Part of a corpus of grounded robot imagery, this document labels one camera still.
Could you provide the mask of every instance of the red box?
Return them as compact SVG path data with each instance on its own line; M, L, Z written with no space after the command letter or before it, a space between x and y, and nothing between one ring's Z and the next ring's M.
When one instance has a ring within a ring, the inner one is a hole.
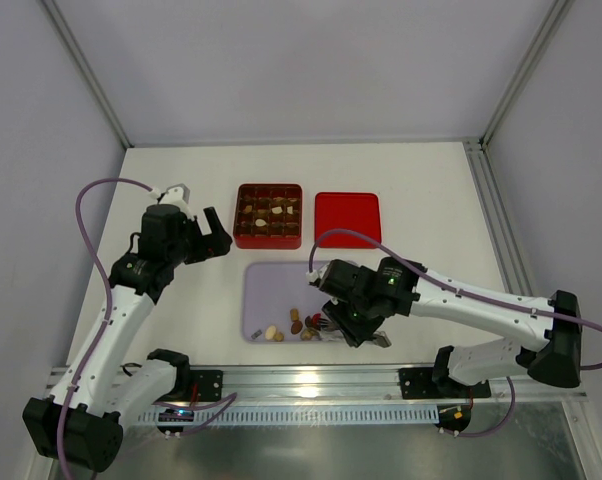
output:
M294 250L301 246L302 218L303 191L299 185L243 184L234 212L234 241L239 248ZM257 226L260 220L264 226Z
M333 228L363 233L381 243L379 198L374 193L321 192L314 199L314 240ZM375 248L365 240L336 234L320 248Z

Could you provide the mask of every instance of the gray wall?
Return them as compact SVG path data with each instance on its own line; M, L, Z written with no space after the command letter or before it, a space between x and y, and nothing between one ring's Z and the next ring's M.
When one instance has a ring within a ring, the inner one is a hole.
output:
M74 197L122 156L37 3L0 0L0 479L23 478L21 411L76 326L90 264ZM85 202L97 239L111 194Z
M57 0L136 144L482 133L552 0Z
M541 291L574 291L602 323L602 0L575 2L490 153ZM584 340L602 360L602 337ZM584 379L602 420L602 371Z

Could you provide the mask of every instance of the white table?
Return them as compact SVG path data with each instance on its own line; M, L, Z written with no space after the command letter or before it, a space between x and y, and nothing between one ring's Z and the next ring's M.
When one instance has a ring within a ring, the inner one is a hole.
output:
M387 349L320 342L257 345L241 336L246 267L260 261L307 260L314 238L314 196L323 191L374 192L379 197L386 245L459 280L503 290L461 143L139 148L128 150L121 176L161 188L185 183L204 233L209 232L202 214L207 206L216 207L231 231L237 188L242 183L299 183L305 212L303 245L298 250L233 247L226 257L179 267L133 341L126 361L141 361L155 348L167 348L202 365L432 362L441 346L495 338L451 322L405 317L386 320L383 330L393 342ZM99 247L106 270L127 249L129 235L139 230L148 204L142 190L117 187ZM317 259L352 259L376 268L382 256L369 250L323 249ZM87 335L103 297L95 270L69 360Z

